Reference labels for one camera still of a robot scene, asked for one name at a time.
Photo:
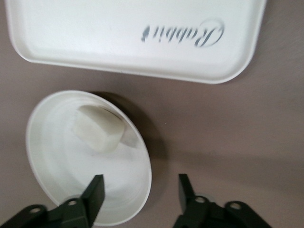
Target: white tray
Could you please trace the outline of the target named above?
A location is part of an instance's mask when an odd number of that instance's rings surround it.
[[[249,64],[266,0],[6,0],[26,60],[222,83]]]

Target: printed logo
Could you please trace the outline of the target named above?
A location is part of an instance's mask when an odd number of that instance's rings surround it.
[[[166,27],[148,25],[142,33],[142,42],[156,40],[158,42],[191,41],[197,48],[206,48],[215,45],[223,36],[225,25],[220,19],[207,19],[197,28],[191,27]]]

